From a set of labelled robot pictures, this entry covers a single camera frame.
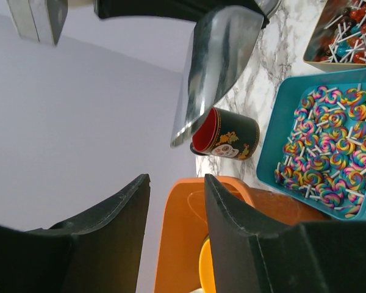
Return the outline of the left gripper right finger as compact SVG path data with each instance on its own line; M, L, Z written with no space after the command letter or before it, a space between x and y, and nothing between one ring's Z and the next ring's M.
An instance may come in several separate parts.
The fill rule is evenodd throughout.
M217 292L366 292L366 221L286 225L213 175L204 193Z

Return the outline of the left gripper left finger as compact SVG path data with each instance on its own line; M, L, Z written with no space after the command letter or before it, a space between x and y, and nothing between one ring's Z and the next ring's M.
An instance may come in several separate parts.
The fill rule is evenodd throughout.
M135 292L149 184L141 174L48 229L0 225L0 292Z

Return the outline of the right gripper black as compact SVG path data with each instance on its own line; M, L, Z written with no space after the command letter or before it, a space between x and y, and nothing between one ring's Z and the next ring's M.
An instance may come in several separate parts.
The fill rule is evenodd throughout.
M197 22L205 14L228 6L241 6L264 18L265 28L268 18L256 1L219 1L219 0L95 0L94 12L101 19L121 16L157 16Z

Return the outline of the metal scoop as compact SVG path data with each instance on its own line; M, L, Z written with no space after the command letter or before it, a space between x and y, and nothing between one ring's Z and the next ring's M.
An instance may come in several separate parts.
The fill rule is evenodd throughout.
M236 1L206 13L190 36L170 147L191 139L243 74L280 1Z

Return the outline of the teal tin swirl lollipops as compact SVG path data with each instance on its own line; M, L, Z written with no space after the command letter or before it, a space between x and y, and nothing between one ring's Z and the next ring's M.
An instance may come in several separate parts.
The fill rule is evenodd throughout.
M339 220L366 220L366 68L279 86L258 179Z

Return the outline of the gold tin round lollipops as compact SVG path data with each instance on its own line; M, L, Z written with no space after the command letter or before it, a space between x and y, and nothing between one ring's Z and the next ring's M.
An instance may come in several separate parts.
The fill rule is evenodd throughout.
M326 1L303 60L323 71L366 67L366 1Z

